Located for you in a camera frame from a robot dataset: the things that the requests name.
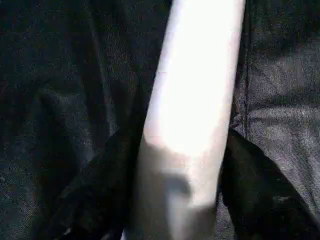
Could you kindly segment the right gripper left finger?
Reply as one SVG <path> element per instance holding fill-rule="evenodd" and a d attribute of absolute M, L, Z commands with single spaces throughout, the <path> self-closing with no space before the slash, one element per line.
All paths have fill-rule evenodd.
<path fill-rule="evenodd" d="M 130 203 L 143 124 L 119 128 L 63 191 L 44 240 L 119 240 Z"/>

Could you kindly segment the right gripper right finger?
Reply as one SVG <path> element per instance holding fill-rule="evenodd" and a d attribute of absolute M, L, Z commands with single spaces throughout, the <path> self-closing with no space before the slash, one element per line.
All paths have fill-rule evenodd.
<path fill-rule="evenodd" d="M 220 189 L 239 240 L 318 240 L 320 225 L 278 166 L 228 131 Z"/>

